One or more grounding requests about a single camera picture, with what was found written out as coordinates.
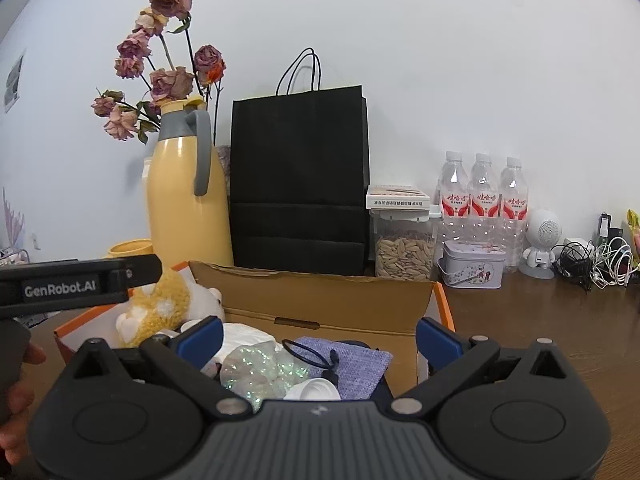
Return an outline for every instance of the plastic water bottle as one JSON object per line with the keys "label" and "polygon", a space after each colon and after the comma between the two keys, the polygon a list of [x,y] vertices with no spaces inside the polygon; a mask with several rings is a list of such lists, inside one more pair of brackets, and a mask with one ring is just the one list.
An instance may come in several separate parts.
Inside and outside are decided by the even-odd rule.
{"label": "plastic water bottle", "polygon": [[439,261],[444,252],[444,242],[447,240],[465,240],[466,222],[469,213],[469,193],[466,188],[469,177],[462,167],[462,154],[447,152],[438,178],[438,185],[433,203],[442,206],[442,228],[438,230],[438,243],[434,257]]}
{"label": "plastic water bottle", "polygon": [[486,153],[476,153],[468,193],[467,238],[473,242],[502,244],[498,179],[491,168],[491,157]]}
{"label": "plastic water bottle", "polygon": [[486,153],[476,153],[476,163],[471,169],[468,186],[471,202],[471,216],[495,218],[500,215],[500,192],[498,179],[491,169],[491,157]]}
{"label": "plastic water bottle", "polygon": [[434,196],[434,203],[439,203],[444,216],[465,217],[469,212],[469,196],[466,188],[469,177],[462,167],[462,154],[447,152],[438,178],[438,186]]}
{"label": "plastic water bottle", "polygon": [[500,193],[504,222],[503,245],[507,253],[504,270],[515,272],[522,256],[529,187],[524,180],[520,160],[513,156],[507,157],[507,167],[500,174]]}

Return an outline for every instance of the wall picture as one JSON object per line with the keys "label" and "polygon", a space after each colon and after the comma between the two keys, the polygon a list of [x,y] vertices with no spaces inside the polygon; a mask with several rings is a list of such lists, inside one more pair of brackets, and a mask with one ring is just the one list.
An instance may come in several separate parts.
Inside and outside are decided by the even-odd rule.
{"label": "wall picture", "polygon": [[18,61],[15,62],[14,67],[6,78],[6,89],[4,91],[4,113],[7,113],[20,97],[18,94],[18,83],[20,82],[20,70],[22,69],[23,58],[24,54],[18,58]]}

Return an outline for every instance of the flower stem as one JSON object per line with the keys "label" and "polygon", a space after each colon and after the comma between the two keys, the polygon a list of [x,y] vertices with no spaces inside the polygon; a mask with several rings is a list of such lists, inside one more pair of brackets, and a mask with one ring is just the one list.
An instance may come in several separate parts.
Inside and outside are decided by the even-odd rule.
{"label": "flower stem", "polygon": [[149,90],[152,90],[151,85],[150,85],[150,84],[149,84],[149,82],[145,79],[145,77],[144,77],[142,74],[140,74],[140,77],[142,78],[142,81],[144,81],[144,82],[145,82],[146,87],[147,87],[147,88],[149,88]]}
{"label": "flower stem", "polygon": [[169,62],[169,66],[171,70],[175,70],[174,62],[171,61],[171,56],[169,56],[169,49],[166,46],[166,41],[164,40],[164,36],[162,34],[158,34],[158,38],[162,41],[162,46],[164,46],[164,53],[166,54],[166,60]]}
{"label": "flower stem", "polygon": [[121,102],[120,104],[123,104],[129,108],[131,108],[131,110],[135,110],[137,111],[140,115],[144,115],[147,119],[149,119],[150,123],[155,124],[158,128],[160,127],[160,124],[156,123],[151,117],[149,117],[147,114],[145,114],[142,110],[138,110],[135,106],[131,106],[129,103],[126,102]]}
{"label": "flower stem", "polygon": [[216,109],[213,112],[213,145],[216,145],[216,129],[218,127],[218,103],[220,102],[220,92],[222,92],[222,78],[216,83]]}
{"label": "flower stem", "polygon": [[191,47],[191,38],[189,37],[189,28],[184,29],[184,33],[187,36],[187,45],[189,46],[189,56],[191,59],[191,68],[193,69],[193,75],[196,76],[196,86],[198,87],[198,93],[204,97],[202,88],[200,87],[200,81],[198,80],[198,72],[196,71],[196,60],[193,57],[193,48]]}

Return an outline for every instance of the finger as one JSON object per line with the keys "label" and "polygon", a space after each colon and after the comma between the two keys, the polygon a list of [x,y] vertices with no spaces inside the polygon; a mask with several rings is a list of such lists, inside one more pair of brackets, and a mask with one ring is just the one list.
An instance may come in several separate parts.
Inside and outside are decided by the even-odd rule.
{"label": "finger", "polygon": [[29,413],[22,412],[0,427],[0,448],[9,450],[21,446],[27,438],[28,421]]}
{"label": "finger", "polygon": [[6,403],[11,413],[26,410],[35,399],[33,388],[27,381],[18,381],[6,391]]}
{"label": "finger", "polygon": [[29,346],[27,346],[27,349],[24,352],[24,358],[22,360],[30,365],[39,365],[47,360],[47,355],[44,353],[44,350],[38,345],[29,343]]}
{"label": "finger", "polygon": [[9,464],[18,465],[29,454],[29,449],[27,448],[27,443],[23,442],[20,446],[5,451],[4,454]]}

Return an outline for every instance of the yellow plush toy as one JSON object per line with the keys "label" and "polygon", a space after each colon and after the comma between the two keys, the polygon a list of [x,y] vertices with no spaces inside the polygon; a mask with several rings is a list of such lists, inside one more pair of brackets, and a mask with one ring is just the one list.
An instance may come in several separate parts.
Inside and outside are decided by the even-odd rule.
{"label": "yellow plush toy", "polygon": [[218,316],[223,322],[222,297],[185,280],[175,270],[164,270],[155,285],[136,288],[128,310],[116,320],[122,346],[132,348],[161,330],[175,330],[185,321]]}

